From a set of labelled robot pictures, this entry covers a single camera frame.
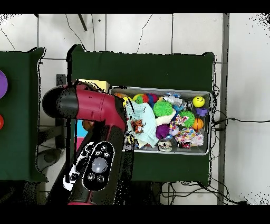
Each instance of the purple ball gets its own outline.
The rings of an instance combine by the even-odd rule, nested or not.
[[[169,134],[169,131],[170,131],[170,127],[168,124],[159,125],[157,126],[156,137],[158,139],[166,138],[166,136]]]

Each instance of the robot control buttons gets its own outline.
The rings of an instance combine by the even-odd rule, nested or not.
[[[106,145],[102,145],[101,146],[101,150],[106,151],[106,149],[107,149],[107,146]]]
[[[104,157],[105,157],[105,158],[108,158],[109,156],[110,156],[109,153],[104,153]]]
[[[108,184],[114,159],[114,148],[110,142],[94,145],[83,174],[83,186],[88,191],[100,191]]]
[[[102,175],[99,175],[97,181],[102,183],[104,181],[104,177]]]
[[[95,178],[95,175],[93,174],[93,173],[90,173],[89,175],[88,175],[88,180],[94,180],[94,178]]]
[[[95,158],[92,163],[92,171],[95,173],[103,173],[107,167],[107,161],[101,157]]]

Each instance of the toy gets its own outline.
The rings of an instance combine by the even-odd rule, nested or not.
[[[146,94],[148,96],[148,104],[153,108],[154,103],[158,101],[158,96],[156,94]]]
[[[122,99],[123,99],[124,97],[128,97],[126,94],[119,94],[119,93],[117,93],[117,92],[116,92],[114,95],[117,96],[117,97],[119,97],[119,98],[122,98]]]
[[[195,131],[192,127],[183,128],[178,135],[175,136],[178,142],[191,142],[197,145],[204,144],[204,136],[200,131]]]
[[[195,130],[200,130],[201,128],[203,128],[203,126],[204,122],[200,118],[196,118],[192,125]]]
[[[186,121],[184,121],[181,125],[184,127],[191,127],[195,121],[194,114],[189,110],[182,110],[180,112],[181,117],[188,117]]]
[[[156,117],[168,116],[172,113],[172,104],[167,101],[156,102],[153,111]]]
[[[136,101],[137,100],[137,98],[139,97],[139,96],[143,96],[143,94],[137,94],[137,95],[135,95],[134,97],[133,97],[133,101]]]
[[[183,100],[183,107],[184,107],[184,110],[192,110],[192,102],[189,100],[189,101],[184,101]]]
[[[205,104],[205,99],[201,96],[196,96],[193,98],[192,103],[195,107],[202,107]]]
[[[178,145],[179,148],[190,149],[190,143],[189,142],[178,142],[177,145]]]
[[[131,126],[133,127],[133,130],[135,131],[135,133],[142,133],[142,121],[141,120],[133,120],[131,122]]]
[[[158,139],[166,138],[166,136],[169,134],[170,127],[168,124],[162,124],[157,127],[156,130],[156,137]]]
[[[5,74],[0,71],[0,99],[6,94],[7,92],[7,78]]]
[[[134,138],[132,137],[132,135],[126,133],[124,143],[127,144],[127,145],[133,144],[134,143]]]
[[[159,97],[157,102],[163,101],[163,97]]]
[[[138,104],[142,104],[144,102],[147,102],[152,108],[154,106],[154,103],[158,101],[158,96],[156,94],[143,94],[139,96],[135,96],[136,100],[135,102]]]
[[[207,109],[204,107],[196,107],[196,113],[197,115],[204,117],[207,114]]]
[[[183,101],[182,99],[176,98],[174,96],[166,96],[166,95],[163,96],[163,100],[177,106],[181,106]]]
[[[176,92],[167,92],[166,95],[168,96],[174,96],[176,98],[180,98],[181,95],[180,94],[177,94]]]
[[[164,141],[172,140],[172,138],[173,138],[173,136],[170,135],[170,134],[168,134],[168,135],[166,136],[166,138],[164,138],[163,140],[164,140]]]
[[[172,120],[176,119],[176,116],[180,113],[182,110],[192,110],[192,102],[191,101],[182,101],[182,104],[180,106],[173,105],[172,106],[174,110],[176,110],[176,114],[172,118]]]
[[[169,131],[169,134],[172,135],[172,136],[175,136],[178,134],[179,132],[179,127],[177,125],[173,125],[171,128],[170,128],[170,131]]]
[[[170,115],[156,118],[157,126],[170,123],[175,114],[176,111],[173,109]]]
[[[128,102],[129,100],[132,101],[132,99],[131,99],[130,97],[124,97],[123,100],[124,100],[124,102],[123,102],[123,107],[126,106],[126,104],[127,104],[127,102]]]
[[[4,126],[4,118],[0,114],[0,130],[3,128],[3,126]]]
[[[171,142],[158,142],[158,150],[162,152],[170,152],[172,150]]]

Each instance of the white tile floor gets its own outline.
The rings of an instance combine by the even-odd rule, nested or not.
[[[136,53],[141,37],[141,29],[146,24],[151,14],[107,14],[107,33],[105,32],[105,14],[83,14],[87,31],[77,14],[67,14],[69,25],[81,39],[87,51],[108,51]],[[177,14],[173,15],[173,43],[172,15],[153,14],[148,24],[143,29],[138,53],[185,53],[203,54],[213,52],[217,62],[221,62],[222,52],[222,13],[216,14]],[[0,30],[9,38],[17,51],[29,51],[33,47],[46,48],[45,58],[40,65],[41,94],[56,85],[56,74],[67,73],[65,60],[66,54],[74,44],[81,43],[79,38],[70,30],[65,14],[40,14],[37,19],[34,14],[22,14],[8,17],[0,21]],[[13,47],[3,32],[0,32],[0,50],[13,51]],[[217,85],[220,86],[221,65],[217,64]],[[54,125],[54,120],[41,111],[41,125]],[[53,139],[46,142],[54,146]],[[218,155],[218,142],[213,149],[213,154]],[[48,183],[41,185],[42,191],[50,191],[57,173],[64,163],[63,154],[58,163],[49,167],[46,172]],[[218,159],[212,164],[212,176],[217,179]],[[183,186],[173,184],[176,191],[191,192],[198,186]],[[217,188],[216,181],[211,186]],[[40,196],[44,200],[47,193]],[[161,203],[167,204],[168,200],[161,197]],[[200,190],[186,198],[177,197],[173,204],[217,204],[217,198],[211,193]]]

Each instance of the green cloth surface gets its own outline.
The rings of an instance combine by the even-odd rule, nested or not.
[[[38,60],[43,48],[30,52],[0,51],[0,70],[8,91],[0,99],[0,180],[46,181],[35,167],[38,121]]]
[[[212,90],[213,53],[203,55],[124,54],[72,51],[72,80],[105,80],[110,86]],[[205,156],[135,153],[133,181],[200,181],[208,185]]]

